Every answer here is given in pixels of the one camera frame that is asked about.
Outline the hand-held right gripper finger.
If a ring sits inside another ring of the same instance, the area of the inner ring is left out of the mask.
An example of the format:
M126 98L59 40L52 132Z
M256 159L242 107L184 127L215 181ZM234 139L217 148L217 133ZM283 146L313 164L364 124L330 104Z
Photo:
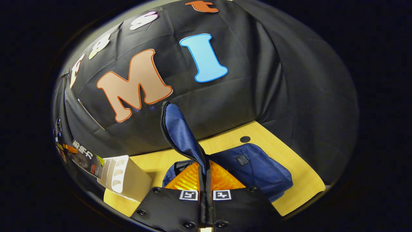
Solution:
M166 187L153 187L131 219L152 232L198 232L207 223L204 175L193 163Z
M206 225L214 232L269 232L281 220L257 186L242 184L210 162L206 172Z

